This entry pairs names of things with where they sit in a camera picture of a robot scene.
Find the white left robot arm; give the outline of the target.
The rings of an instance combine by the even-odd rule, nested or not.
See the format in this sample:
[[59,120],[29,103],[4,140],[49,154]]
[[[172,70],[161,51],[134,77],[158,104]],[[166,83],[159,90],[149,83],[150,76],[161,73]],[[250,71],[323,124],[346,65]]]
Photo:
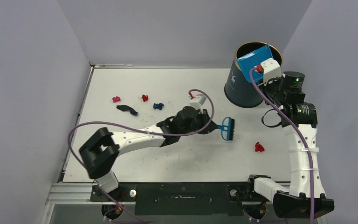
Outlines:
[[189,133],[209,134],[218,125],[210,120],[206,109],[184,107],[175,116],[166,118],[138,132],[113,133],[108,128],[98,129],[79,149],[90,179],[102,188],[102,195],[109,201],[120,196],[120,184],[112,167],[117,157],[132,151],[165,147],[179,141]]

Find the blue hand brush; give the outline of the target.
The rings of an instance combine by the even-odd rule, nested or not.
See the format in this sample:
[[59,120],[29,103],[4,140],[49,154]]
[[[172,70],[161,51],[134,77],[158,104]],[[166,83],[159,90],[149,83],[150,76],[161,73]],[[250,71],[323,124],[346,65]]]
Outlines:
[[218,125],[220,135],[225,141],[232,141],[234,138],[235,119],[231,117],[225,117],[221,124]]

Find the blue plastic dustpan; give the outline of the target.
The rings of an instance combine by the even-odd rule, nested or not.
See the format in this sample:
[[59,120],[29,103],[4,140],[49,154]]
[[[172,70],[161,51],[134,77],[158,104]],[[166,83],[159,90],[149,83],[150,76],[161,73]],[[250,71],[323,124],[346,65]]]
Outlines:
[[250,43],[245,44],[247,51],[241,57],[236,59],[239,68],[241,69],[245,79],[251,83],[249,71],[261,65],[263,61],[273,57],[270,46],[267,44]]

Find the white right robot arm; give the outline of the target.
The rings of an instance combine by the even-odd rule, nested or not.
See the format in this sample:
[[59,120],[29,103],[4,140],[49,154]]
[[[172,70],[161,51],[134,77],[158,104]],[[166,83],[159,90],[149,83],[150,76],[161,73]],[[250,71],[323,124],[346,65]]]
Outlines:
[[322,186],[316,146],[317,112],[313,104],[305,102],[302,85],[305,75],[286,71],[279,78],[271,78],[266,84],[257,85],[253,76],[249,77],[255,90],[281,118],[289,145],[290,185],[282,187],[270,177],[255,176],[246,185],[245,194],[250,200],[263,196],[272,202],[274,212],[279,218],[309,219],[326,215],[335,209],[333,199],[326,196]]

